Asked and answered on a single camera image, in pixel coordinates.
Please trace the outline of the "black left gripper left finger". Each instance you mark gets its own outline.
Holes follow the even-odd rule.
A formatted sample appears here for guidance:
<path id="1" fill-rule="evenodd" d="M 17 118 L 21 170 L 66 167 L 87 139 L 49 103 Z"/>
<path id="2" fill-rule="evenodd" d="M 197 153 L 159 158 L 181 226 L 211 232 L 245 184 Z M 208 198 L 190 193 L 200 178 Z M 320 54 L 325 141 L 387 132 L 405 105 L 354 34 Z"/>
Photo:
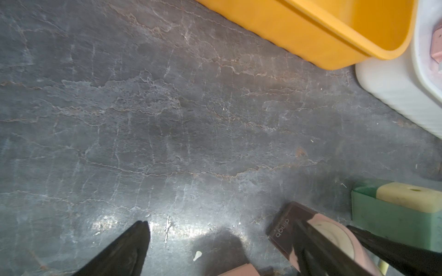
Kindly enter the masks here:
<path id="1" fill-rule="evenodd" d="M 140 276 L 150 244 L 150 227 L 147 221 L 136 221 L 76 276 Z"/>

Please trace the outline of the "white plastic storage tray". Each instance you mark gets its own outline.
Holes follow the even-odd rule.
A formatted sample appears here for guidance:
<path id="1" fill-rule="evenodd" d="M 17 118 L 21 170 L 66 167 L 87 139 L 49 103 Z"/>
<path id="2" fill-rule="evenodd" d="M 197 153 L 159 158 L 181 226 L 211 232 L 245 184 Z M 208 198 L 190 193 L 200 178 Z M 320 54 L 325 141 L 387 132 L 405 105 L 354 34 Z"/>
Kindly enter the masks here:
<path id="1" fill-rule="evenodd" d="M 431 56 L 442 38 L 441 1 L 419 1 L 413 37 L 392 60 L 368 59 L 355 66 L 360 86 L 407 119 L 442 136 L 442 64 Z"/>

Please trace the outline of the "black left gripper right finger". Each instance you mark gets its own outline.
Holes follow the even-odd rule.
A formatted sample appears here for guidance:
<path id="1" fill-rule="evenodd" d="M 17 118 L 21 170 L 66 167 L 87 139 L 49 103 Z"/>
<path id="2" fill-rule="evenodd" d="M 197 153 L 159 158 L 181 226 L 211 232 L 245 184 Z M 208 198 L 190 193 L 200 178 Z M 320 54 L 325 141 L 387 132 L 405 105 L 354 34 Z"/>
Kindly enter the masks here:
<path id="1" fill-rule="evenodd" d="M 306 221 L 294 222 L 292 246 L 302 276 L 370 275 Z"/>

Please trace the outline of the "yellow plastic storage tray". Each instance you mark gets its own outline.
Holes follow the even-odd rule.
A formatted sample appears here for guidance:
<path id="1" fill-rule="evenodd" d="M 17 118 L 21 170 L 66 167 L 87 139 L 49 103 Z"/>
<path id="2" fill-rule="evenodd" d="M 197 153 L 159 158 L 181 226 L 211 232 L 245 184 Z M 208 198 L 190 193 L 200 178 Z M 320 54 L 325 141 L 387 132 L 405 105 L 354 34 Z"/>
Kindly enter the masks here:
<path id="1" fill-rule="evenodd" d="M 402 55 L 413 36 L 418 1 L 201 1 L 324 70 Z"/>

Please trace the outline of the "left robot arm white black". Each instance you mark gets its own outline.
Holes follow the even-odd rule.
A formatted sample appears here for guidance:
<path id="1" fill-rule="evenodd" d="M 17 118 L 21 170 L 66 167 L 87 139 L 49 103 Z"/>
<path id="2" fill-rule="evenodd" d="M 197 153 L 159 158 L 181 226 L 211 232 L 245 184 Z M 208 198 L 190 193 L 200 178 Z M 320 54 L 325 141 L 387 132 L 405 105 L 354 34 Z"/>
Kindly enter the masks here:
<path id="1" fill-rule="evenodd" d="M 400 244 L 368 231 L 348 228 L 363 247 L 405 276 L 439 276 L 442 255 Z M 303 276 L 368 276 L 370 273 L 305 220 L 296 220 L 288 235 Z M 108 247 L 79 269 L 77 276 L 139 276 L 150 242 L 147 221 L 136 221 Z"/>

